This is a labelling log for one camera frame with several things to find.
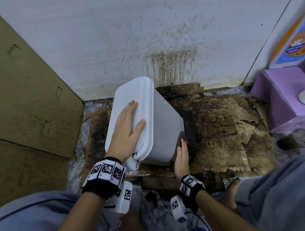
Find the hand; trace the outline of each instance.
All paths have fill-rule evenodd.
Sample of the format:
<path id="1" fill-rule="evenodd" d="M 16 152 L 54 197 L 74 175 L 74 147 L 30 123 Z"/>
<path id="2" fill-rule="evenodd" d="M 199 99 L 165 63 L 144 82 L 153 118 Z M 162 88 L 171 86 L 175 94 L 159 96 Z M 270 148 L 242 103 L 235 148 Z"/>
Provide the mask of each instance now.
<path id="1" fill-rule="evenodd" d="M 138 102 L 133 100 L 119 114 L 105 157 L 113 156 L 122 163 L 131 157 L 145 127 L 145 120 L 142 119 L 137 124 L 134 132 L 132 132 L 132 112 L 137 106 Z"/>
<path id="2" fill-rule="evenodd" d="M 177 156 L 174 165 L 174 172 L 179 183 L 182 177 L 190 175 L 190 167 L 188 165 L 188 149 L 186 142 L 181 139 L 181 147 L 177 148 Z"/>

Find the purple cardboard box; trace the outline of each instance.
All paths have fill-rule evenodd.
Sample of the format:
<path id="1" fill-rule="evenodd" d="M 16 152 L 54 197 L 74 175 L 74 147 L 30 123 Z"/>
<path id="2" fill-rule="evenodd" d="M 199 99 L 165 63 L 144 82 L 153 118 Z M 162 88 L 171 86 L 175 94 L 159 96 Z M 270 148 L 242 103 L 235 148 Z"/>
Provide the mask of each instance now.
<path id="1" fill-rule="evenodd" d="M 305 129 L 305 105 L 298 96 L 305 90 L 305 65 L 263 70 L 250 92 L 270 104 L 269 131 L 290 132 Z"/>

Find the dirty floor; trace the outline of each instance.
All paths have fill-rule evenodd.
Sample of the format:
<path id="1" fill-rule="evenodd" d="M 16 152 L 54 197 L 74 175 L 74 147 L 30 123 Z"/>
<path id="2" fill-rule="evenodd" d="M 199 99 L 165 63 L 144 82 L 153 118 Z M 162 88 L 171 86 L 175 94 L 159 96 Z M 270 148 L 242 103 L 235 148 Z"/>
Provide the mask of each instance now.
<path id="1" fill-rule="evenodd" d="M 275 147 L 281 134 L 271 137 L 256 112 L 259 101 L 247 88 L 204 92 L 200 84 L 157 88 L 184 120 L 189 140 L 191 174 L 211 193 L 223 191 L 222 179 L 258 176 L 273 170 L 298 153 Z M 70 162 L 67 190 L 78 192 L 93 165 L 105 155 L 105 141 L 113 99 L 86 102 L 75 156 Z M 173 167 L 141 164 L 126 180 L 144 189 L 178 189 Z"/>

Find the white trash can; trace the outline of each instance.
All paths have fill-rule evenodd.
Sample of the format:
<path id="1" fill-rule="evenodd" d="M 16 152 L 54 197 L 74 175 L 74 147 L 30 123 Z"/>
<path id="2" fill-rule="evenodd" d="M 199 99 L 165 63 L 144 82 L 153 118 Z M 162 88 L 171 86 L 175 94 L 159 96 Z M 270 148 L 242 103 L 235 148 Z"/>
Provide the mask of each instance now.
<path id="1" fill-rule="evenodd" d="M 139 103 L 132 122 L 132 130 L 141 119 L 146 121 L 134 154 L 125 163 L 128 171 L 135 171 L 142 161 L 150 164 L 170 163 L 176 151 L 183 119 L 175 109 L 154 89 L 153 81 L 138 77 L 120 86 L 115 92 L 105 150 L 108 151 L 117 118 L 126 105 Z"/>

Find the black wristband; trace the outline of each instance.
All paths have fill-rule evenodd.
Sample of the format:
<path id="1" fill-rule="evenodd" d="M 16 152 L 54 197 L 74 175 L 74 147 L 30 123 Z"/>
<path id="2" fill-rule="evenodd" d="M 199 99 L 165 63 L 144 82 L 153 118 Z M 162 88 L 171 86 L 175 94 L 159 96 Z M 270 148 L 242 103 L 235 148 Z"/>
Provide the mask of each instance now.
<path id="1" fill-rule="evenodd" d="M 118 193 L 119 187 L 124 181 L 125 169 L 119 159 L 104 158 L 94 165 L 83 184 L 82 192 L 91 192 L 105 199 L 113 197 Z"/>
<path id="2" fill-rule="evenodd" d="M 196 195 L 200 190 L 206 190 L 200 180 L 188 175 L 182 177 L 178 195 L 181 197 L 185 207 L 191 209 L 195 213 L 199 208 L 196 203 Z"/>

